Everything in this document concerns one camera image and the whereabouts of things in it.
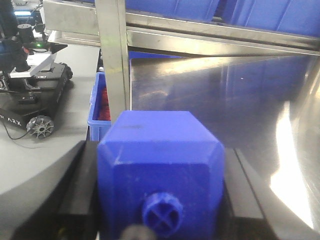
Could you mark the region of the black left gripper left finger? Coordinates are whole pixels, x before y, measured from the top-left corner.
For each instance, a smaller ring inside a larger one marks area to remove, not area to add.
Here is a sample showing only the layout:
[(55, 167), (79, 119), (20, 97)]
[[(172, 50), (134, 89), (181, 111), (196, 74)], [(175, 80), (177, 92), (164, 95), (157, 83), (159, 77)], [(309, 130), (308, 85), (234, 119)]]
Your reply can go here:
[(62, 160), (70, 166), (14, 240), (94, 240), (98, 233), (96, 141), (80, 141)]

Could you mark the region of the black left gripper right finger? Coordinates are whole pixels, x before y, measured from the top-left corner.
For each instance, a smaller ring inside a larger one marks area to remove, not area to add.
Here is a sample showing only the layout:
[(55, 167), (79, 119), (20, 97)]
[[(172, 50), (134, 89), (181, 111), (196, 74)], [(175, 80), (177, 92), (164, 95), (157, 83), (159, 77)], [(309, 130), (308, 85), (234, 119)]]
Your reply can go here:
[(320, 234), (290, 210), (240, 151), (225, 152), (222, 239), (318, 240)]

